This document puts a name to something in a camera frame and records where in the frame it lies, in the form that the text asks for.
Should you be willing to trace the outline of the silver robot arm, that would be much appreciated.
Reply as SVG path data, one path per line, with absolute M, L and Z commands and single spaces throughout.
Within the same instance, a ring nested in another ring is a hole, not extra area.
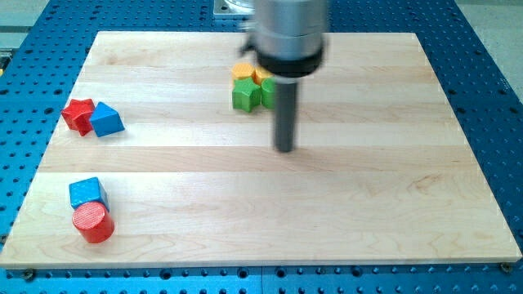
M 253 18 L 246 23 L 248 38 L 239 52 L 252 51 L 257 63 L 274 75 L 274 146 L 288 153 L 295 147 L 300 79 L 323 62 L 329 2 L 265 0 L 253 5 Z

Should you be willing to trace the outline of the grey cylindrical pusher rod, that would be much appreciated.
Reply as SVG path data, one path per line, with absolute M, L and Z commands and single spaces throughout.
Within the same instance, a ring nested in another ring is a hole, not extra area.
M 281 153 L 293 150 L 297 113 L 295 78 L 275 77 L 275 148 Z

